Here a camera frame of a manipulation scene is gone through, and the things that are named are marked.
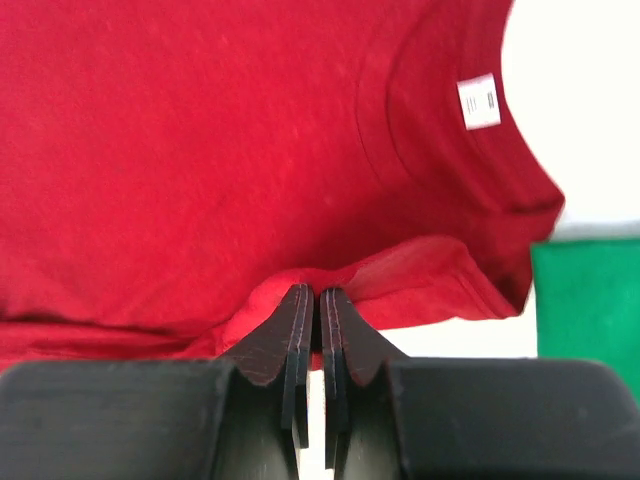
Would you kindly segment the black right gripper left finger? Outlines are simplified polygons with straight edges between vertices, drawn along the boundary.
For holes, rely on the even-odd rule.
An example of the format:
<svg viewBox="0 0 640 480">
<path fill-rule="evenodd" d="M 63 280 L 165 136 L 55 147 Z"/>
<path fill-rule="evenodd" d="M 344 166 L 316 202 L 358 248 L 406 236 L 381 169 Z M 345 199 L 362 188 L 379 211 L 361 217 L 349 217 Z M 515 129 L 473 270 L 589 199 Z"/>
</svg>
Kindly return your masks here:
<svg viewBox="0 0 640 480">
<path fill-rule="evenodd" d="M 215 360 L 31 362 L 1 376 L 5 479 L 294 479 L 314 295 Z"/>
</svg>

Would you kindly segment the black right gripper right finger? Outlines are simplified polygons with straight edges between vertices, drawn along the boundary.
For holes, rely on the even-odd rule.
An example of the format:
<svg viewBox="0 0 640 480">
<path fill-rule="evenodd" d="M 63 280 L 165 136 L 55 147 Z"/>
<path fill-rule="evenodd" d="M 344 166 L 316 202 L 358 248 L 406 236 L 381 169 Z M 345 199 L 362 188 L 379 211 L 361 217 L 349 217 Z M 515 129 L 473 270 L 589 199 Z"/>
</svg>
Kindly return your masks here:
<svg viewBox="0 0 640 480">
<path fill-rule="evenodd" d="M 319 300 L 338 479 L 635 479 L 639 408 L 589 361 L 411 357 L 346 293 Z"/>
</svg>

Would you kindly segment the red t-shirt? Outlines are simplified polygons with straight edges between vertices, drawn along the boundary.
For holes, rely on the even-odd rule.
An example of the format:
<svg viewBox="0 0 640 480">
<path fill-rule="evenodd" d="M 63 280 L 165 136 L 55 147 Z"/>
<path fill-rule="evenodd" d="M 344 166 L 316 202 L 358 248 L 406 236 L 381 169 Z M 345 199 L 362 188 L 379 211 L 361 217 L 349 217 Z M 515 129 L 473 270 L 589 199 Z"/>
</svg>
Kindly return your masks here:
<svg viewBox="0 0 640 480">
<path fill-rule="evenodd" d="M 508 1 L 5 1 L 1 364 L 203 358 L 288 289 L 519 314 L 561 191 Z"/>
</svg>

